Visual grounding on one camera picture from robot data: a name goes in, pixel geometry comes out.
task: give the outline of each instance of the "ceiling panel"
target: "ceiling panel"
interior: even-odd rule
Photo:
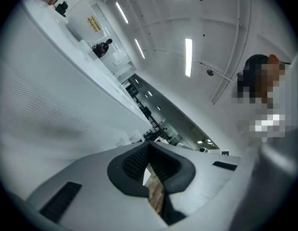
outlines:
[[[194,39],[191,21],[189,19],[172,20],[170,25],[172,28],[172,37],[168,39],[172,41],[170,50],[185,55],[185,39]]]
[[[191,95],[194,92],[195,95],[199,93],[199,98],[204,95],[210,98],[214,88],[222,79],[216,73],[212,77],[209,76],[207,69],[196,63],[192,64],[192,77],[187,77],[185,57],[171,56],[158,51],[154,52],[153,56],[155,62],[148,71],[154,73],[160,81],[169,80],[172,85],[175,83],[178,88],[189,90]]]
[[[138,23],[137,23],[137,20],[135,18],[135,15],[133,13],[133,10],[131,7],[125,7],[125,8],[122,8],[125,16],[127,17],[128,21],[129,21],[129,26],[132,28],[132,29],[136,29],[136,28],[139,28],[138,26]],[[122,20],[122,23],[125,23],[123,17],[120,15],[120,19]]]
[[[144,24],[148,24],[151,22],[155,22],[159,19],[156,9],[152,4],[152,0],[137,0],[135,3],[137,3],[138,7],[141,11],[141,16]]]
[[[158,0],[166,18],[187,17],[190,15],[190,0]]]
[[[150,37],[154,42],[155,49],[167,49],[170,38],[165,38],[165,32],[160,23],[148,26]]]
[[[199,16],[221,16],[236,21],[236,0],[198,0],[195,13]]]
[[[231,54],[236,28],[204,20],[199,20],[195,26],[194,60],[206,60],[220,69],[225,69]]]

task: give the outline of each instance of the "perforated panel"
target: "perforated panel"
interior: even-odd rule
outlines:
[[[9,68],[2,68],[0,75],[0,105],[10,118],[13,117],[10,122],[45,136],[77,139],[93,128],[84,116]]]
[[[89,119],[22,74],[0,60],[0,142],[6,147],[78,159],[130,143],[124,130]]]

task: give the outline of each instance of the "white counter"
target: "white counter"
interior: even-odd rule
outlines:
[[[66,19],[23,0],[0,37],[0,177],[26,198],[72,161],[129,144],[149,121]]]

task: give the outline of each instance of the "dark hair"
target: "dark hair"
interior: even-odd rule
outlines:
[[[249,99],[252,103],[256,98],[256,81],[261,81],[261,65],[267,64],[269,58],[265,55],[253,55],[245,63],[243,73],[237,74],[237,95],[243,96],[243,92],[248,89]]]

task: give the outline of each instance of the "ceiling light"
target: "ceiling light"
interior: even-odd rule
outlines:
[[[108,32],[108,30],[106,29],[106,27],[104,27],[105,28],[105,30],[107,31],[107,33],[110,35],[110,33]]]
[[[145,58],[144,53],[143,53],[143,51],[141,50],[140,45],[139,45],[139,43],[138,43],[138,40],[135,39],[135,42],[136,42],[136,44],[137,44],[137,46],[138,46],[138,48],[139,48],[139,51],[140,51],[141,55],[143,56],[143,58]]]
[[[119,9],[121,15],[123,16],[125,22],[126,22],[126,23],[129,23],[128,19],[126,18],[125,14],[124,14],[124,12],[122,11],[122,9],[121,9],[121,7],[120,7],[120,5],[119,5],[118,2],[116,2],[116,6],[117,6],[117,8]]]
[[[186,39],[186,76],[191,77],[193,40]]]

